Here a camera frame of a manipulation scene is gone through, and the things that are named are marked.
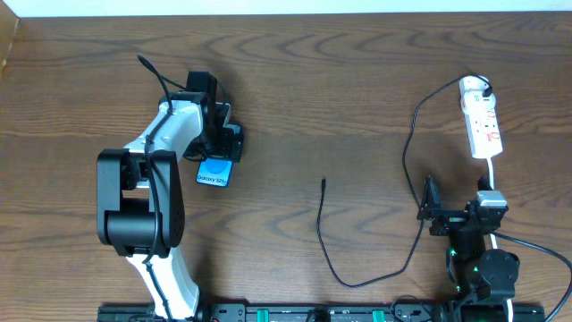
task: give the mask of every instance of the wood grain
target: wood grain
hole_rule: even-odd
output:
[[[349,283],[394,271],[416,234],[400,154],[419,100],[458,75],[489,77],[505,151],[504,233],[572,258],[572,14],[27,19],[0,83],[0,319],[94,320],[103,302],[146,302],[137,272],[96,236],[96,158],[139,135],[161,90],[142,53],[183,81],[208,70],[245,127],[226,190],[197,185],[181,163],[181,248],[213,296],[271,302],[443,299],[444,238],[425,230],[406,273],[363,289],[332,278],[315,237],[328,178],[324,241]],[[458,90],[421,111],[408,154],[449,208],[475,193]],[[553,308],[568,271],[534,250],[521,258],[517,301]],[[558,321],[572,319],[568,305]]]

